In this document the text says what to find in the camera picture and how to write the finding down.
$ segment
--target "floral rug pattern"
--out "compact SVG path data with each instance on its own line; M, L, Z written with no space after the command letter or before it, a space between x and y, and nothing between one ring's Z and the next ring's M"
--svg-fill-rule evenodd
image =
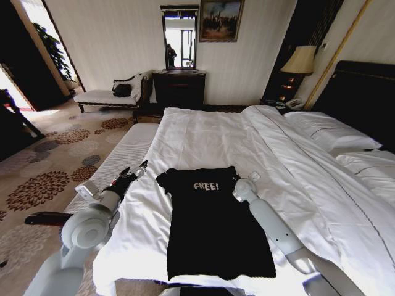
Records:
M0 162L2 295L23 295L41 264L61 246L58 227L26 225L25 218L62 212L75 186L92 176L133 124L131 110L89 106L85 112L69 100L36 117L31 121L46 137ZM79 296L96 295L91 261Z

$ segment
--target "door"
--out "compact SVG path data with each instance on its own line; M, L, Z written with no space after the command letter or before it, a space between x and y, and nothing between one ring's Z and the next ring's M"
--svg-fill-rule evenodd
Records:
M58 84L35 46L15 7L0 1L0 63L35 110L65 101Z

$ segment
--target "framed painting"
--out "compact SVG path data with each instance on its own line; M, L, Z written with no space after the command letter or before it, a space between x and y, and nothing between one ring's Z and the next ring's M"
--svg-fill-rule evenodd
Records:
M237 41L244 0L201 0L200 42Z

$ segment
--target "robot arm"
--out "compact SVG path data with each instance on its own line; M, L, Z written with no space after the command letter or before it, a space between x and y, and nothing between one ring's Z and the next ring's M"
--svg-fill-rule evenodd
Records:
M294 268L303 274L319 273L304 283L308 295L363 296L362 291L334 263L305 247L293 230L278 215L272 206L257 195L255 184L248 179L239 179L233 195L238 201L249 202L254 218L273 243L284 253Z
M132 172L129 168L123 170L101 193L91 181L76 187L89 206L66 221L63 246L43 263L25 296L72 296L78 292L86 257L111 237L119 219L119 203L131 182L144 175L146 166L147 161Z

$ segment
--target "white bedsheet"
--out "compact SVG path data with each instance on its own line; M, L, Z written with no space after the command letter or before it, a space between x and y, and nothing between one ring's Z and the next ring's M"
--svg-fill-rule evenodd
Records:
M146 159L146 176L129 188L121 219L94 261L99 294L115 294L119 278L168 282L172 205L156 176L169 168L229 165L243 177L258 172L258 194L308 248L342 267L366 295L395 294L390 257L395 253L394 209L375 200L355 176L298 135L275 109L253 106L238 114L167 108ZM239 287L255 295L304 295L303 276L270 246L276 279L178 276L170 282Z

